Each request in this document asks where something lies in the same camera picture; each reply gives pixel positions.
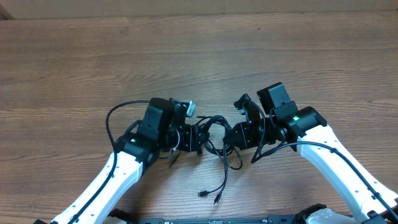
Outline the black usb cable long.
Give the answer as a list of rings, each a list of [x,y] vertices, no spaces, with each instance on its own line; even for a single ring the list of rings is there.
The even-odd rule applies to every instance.
[[[198,116],[195,124],[199,130],[199,146],[218,157],[223,165],[224,177],[219,187],[214,190],[204,190],[198,193],[199,197],[217,194],[214,204],[217,204],[226,188],[230,170],[240,170],[243,167],[243,158],[235,146],[224,143],[223,138],[232,131],[231,125],[222,115]]]

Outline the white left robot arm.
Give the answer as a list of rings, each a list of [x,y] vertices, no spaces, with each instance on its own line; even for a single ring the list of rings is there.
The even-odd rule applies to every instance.
[[[198,128],[185,122],[194,114],[193,101],[152,98],[145,103],[144,117],[119,138],[110,139],[113,151],[101,172],[52,223],[130,223],[127,214],[114,206],[162,151],[202,154]]]

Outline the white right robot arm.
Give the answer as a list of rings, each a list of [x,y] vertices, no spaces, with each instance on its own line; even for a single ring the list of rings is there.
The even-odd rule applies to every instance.
[[[283,148],[292,148],[311,162],[343,199],[351,216],[315,204],[289,217],[289,223],[397,223],[397,193],[373,177],[336,137],[314,108],[298,109],[281,83],[257,91],[260,104],[248,94],[234,102],[245,122],[223,139],[241,150],[256,148],[252,163]]]

